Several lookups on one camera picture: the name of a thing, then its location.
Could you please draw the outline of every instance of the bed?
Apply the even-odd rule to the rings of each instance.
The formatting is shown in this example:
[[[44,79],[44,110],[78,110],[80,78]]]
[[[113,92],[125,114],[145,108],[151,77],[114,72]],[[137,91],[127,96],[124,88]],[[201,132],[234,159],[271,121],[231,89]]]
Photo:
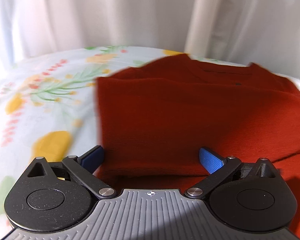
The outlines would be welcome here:
[[[0,239],[11,230],[4,199],[34,157],[61,161],[101,143],[94,79],[177,53],[144,47],[89,47],[24,60],[1,80]],[[300,90],[300,80],[288,78]]]

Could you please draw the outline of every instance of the red shirt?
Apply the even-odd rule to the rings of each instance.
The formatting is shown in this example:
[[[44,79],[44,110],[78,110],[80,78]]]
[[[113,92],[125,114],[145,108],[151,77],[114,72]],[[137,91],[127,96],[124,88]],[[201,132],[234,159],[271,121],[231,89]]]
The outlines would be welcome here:
[[[243,162],[265,156],[279,163],[300,153],[300,92],[256,64],[181,54],[97,83],[106,151],[98,177],[117,190],[191,187],[207,175],[203,146]],[[299,165],[283,164],[283,175]]]

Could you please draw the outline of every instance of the folded red clothing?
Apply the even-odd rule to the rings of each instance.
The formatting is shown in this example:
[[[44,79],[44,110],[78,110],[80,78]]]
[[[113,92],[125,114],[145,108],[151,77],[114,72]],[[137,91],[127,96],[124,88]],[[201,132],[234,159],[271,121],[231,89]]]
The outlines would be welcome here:
[[[202,146],[244,162],[300,153],[300,92],[256,64],[217,65],[181,54],[97,83],[106,151],[98,176],[118,190],[189,188],[207,175]]]

